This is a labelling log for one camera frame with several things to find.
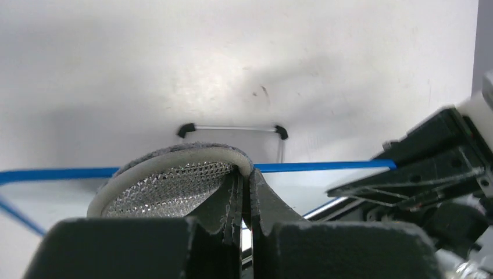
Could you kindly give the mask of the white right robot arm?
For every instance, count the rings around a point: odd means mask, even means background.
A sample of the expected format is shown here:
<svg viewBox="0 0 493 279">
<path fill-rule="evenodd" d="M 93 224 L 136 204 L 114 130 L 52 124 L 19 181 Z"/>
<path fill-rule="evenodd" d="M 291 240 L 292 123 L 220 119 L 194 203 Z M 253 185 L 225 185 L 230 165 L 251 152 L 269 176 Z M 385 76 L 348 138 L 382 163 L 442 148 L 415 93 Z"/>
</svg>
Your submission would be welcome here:
<svg viewBox="0 0 493 279">
<path fill-rule="evenodd" d="M 479 93 L 386 143 L 378 158 L 396 168 L 328 190 L 333 200 L 306 217 L 413 223 L 432 238 L 447 278 L 491 278 L 492 249 L 480 238 L 492 232 L 492 72 Z"/>
</svg>

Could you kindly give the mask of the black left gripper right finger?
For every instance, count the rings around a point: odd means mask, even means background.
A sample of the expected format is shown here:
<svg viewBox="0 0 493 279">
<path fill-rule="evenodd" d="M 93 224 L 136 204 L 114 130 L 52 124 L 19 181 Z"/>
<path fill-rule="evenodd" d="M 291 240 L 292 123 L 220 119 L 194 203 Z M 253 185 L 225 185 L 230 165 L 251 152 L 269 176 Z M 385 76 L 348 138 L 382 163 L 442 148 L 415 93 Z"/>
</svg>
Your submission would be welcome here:
<svg viewBox="0 0 493 279">
<path fill-rule="evenodd" d="M 255 278 L 443 278 L 431 240 L 409 223 L 311 222 L 259 170 L 249 178 Z"/>
</svg>

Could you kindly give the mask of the blue framed whiteboard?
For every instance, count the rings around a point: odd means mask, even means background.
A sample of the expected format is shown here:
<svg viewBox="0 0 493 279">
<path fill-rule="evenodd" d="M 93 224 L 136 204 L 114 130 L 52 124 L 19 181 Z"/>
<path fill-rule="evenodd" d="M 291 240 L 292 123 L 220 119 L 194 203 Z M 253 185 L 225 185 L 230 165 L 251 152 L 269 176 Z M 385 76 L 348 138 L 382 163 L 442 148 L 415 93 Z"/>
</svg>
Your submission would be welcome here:
<svg viewBox="0 0 493 279">
<path fill-rule="evenodd" d="M 271 128 L 199 125 L 186 142 L 217 142 L 240 148 L 255 162 L 275 162 L 294 148 L 295 133 L 282 140 Z M 181 142 L 174 127 L 94 127 L 24 123 L 1 125 L 1 170 L 51 167 L 122 166 L 157 149 Z M 312 216 L 331 203 L 326 191 L 380 169 L 340 169 L 267 173 L 266 181 L 294 210 Z M 99 178 L 11 182 L 1 186 L 1 201 L 14 206 L 42 231 L 58 221 L 83 217 L 101 184 Z M 20 278 L 41 237 L 6 213 L 1 214 L 1 277 Z"/>
</svg>

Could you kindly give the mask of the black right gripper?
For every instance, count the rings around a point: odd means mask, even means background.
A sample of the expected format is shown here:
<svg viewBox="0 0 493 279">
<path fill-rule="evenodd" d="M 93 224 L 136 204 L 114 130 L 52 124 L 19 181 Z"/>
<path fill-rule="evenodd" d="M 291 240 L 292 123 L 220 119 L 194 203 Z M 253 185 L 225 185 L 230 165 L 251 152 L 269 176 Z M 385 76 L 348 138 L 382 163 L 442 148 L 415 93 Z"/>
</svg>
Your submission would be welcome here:
<svg viewBox="0 0 493 279">
<path fill-rule="evenodd" d="M 492 227 L 492 72 L 481 91 L 438 111 L 379 159 L 396 169 L 327 190 L 332 198 L 306 214 L 311 221 L 404 221 L 421 227 L 441 259 L 492 269 L 480 237 Z"/>
</svg>

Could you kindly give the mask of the grey mesh eraser sponge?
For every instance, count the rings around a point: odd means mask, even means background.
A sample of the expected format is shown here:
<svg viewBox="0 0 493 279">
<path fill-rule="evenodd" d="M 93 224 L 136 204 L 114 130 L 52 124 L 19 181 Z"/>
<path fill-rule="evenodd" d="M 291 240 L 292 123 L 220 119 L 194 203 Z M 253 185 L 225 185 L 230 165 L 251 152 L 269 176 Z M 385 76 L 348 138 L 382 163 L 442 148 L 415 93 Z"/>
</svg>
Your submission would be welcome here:
<svg viewBox="0 0 493 279">
<path fill-rule="evenodd" d="M 248 177 L 252 170 L 243 151 L 225 144 L 158 149 L 127 163 L 100 186 L 87 217 L 184 217 L 214 194 L 227 175 Z"/>
</svg>

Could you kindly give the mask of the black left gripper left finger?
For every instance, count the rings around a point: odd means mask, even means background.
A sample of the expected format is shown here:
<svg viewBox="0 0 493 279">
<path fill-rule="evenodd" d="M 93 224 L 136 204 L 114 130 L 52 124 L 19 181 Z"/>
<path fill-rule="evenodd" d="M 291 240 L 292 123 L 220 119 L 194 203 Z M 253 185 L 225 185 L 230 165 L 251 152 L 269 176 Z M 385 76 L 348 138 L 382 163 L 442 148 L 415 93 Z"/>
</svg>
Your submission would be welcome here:
<svg viewBox="0 0 493 279">
<path fill-rule="evenodd" d="M 181 218 L 67 219 L 38 247 L 25 278 L 240 278 L 243 179 L 224 182 Z"/>
</svg>

